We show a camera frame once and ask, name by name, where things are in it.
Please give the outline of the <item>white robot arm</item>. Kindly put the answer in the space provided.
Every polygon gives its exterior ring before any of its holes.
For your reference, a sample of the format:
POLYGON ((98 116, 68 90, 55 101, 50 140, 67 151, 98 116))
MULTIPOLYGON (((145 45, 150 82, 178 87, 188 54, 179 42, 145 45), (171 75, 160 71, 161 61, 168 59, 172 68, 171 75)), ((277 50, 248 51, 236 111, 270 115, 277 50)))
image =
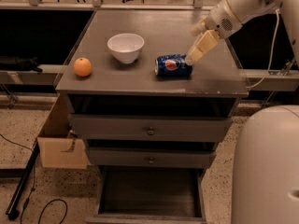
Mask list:
MULTIPOLYGON (((294 54, 299 53, 299 0, 221 0, 192 34, 194 64, 252 18, 280 10, 294 54)), ((244 124, 235 146, 231 224, 299 224, 299 107, 263 109, 244 124)))

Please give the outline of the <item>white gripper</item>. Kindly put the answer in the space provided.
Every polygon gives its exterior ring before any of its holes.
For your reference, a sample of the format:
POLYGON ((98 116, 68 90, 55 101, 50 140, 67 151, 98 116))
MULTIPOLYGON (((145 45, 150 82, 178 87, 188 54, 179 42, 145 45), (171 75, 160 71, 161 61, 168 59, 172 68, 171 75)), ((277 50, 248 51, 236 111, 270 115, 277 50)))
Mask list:
POLYGON ((241 27, 242 23, 233 12, 229 2, 221 0, 210 10, 206 18, 201 19, 191 29, 193 36, 199 36, 187 52, 186 64, 194 65, 219 44, 220 38, 233 35, 241 27))

